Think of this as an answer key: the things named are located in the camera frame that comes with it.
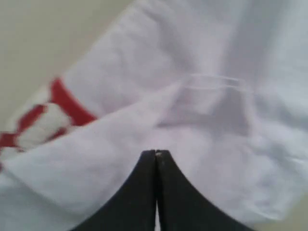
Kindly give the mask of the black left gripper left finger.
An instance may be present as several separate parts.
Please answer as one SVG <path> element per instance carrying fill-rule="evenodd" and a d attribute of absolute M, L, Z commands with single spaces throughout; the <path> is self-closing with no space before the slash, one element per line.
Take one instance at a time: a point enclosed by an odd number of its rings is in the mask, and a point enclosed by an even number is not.
<path fill-rule="evenodd" d="M 120 189 L 74 231 L 153 231 L 155 175 L 155 151 L 143 151 Z"/>

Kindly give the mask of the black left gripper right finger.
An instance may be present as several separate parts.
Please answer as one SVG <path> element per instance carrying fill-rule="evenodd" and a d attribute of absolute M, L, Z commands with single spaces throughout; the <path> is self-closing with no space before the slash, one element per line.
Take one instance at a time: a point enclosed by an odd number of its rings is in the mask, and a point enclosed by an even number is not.
<path fill-rule="evenodd" d="M 188 181 L 168 150 L 156 151 L 157 205 L 162 231 L 246 231 Z"/>

